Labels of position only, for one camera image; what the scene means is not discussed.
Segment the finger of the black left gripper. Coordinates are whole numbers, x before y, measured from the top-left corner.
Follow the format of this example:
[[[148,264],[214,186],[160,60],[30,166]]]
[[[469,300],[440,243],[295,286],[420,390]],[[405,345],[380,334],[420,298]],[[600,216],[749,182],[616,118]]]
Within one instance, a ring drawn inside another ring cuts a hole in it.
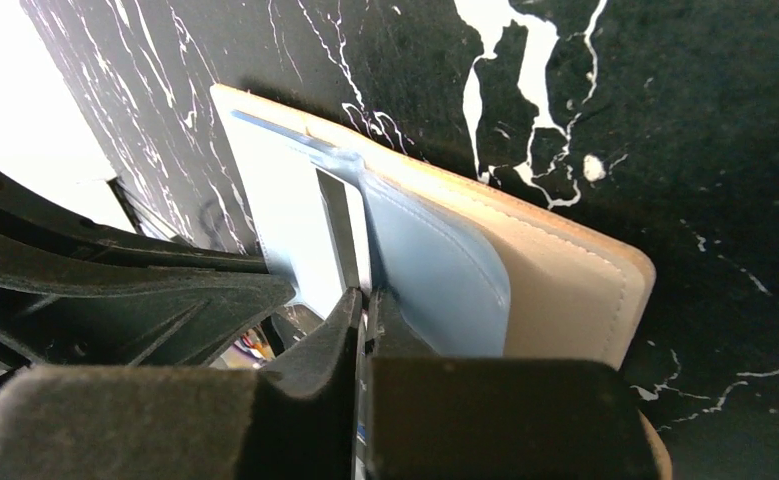
[[[260,257],[100,225],[0,172],[0,388],[37,364],[207,366],[293,295]]]

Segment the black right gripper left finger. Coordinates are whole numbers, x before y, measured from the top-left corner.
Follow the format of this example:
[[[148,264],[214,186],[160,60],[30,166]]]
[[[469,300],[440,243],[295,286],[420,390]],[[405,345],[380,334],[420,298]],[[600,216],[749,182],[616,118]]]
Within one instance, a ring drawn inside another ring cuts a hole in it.
[[[362,293],[260,370],[37,367],[0,390],[0,479],[349,479]]]

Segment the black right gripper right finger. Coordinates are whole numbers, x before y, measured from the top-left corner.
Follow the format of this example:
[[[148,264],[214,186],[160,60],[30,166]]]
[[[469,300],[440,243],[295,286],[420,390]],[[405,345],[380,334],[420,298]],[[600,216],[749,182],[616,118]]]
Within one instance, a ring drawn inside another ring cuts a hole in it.
[[[656,479],[620,375],[587,360],[435,355],[393,295],[370,302],[369,479]]]

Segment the beige leather card holder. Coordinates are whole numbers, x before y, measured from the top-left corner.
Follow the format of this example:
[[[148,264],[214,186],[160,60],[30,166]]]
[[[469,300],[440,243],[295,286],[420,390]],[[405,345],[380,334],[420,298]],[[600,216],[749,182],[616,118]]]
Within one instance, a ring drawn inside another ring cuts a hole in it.
[[[363,296],[358,430],[375,338],[370,302],[381,291],[437,356],[587,360],[619,374],[655,281],[641,251],[311,114],[221,84],[210,94],[224,130],[238,110],[338,148],[333,173],[362,195],[371,285],[343,292]],[[640,415],[656,479],[667,479],[668,451]]]

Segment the grey card black stripe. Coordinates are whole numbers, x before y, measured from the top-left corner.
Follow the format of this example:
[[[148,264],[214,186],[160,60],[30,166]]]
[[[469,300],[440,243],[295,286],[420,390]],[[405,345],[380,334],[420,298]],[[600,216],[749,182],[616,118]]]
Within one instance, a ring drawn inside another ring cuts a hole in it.
[[[347,288],[371,285],[362,195],[332,171],[341,151],[238,110],[224,125],[268,267],[327,318]]]

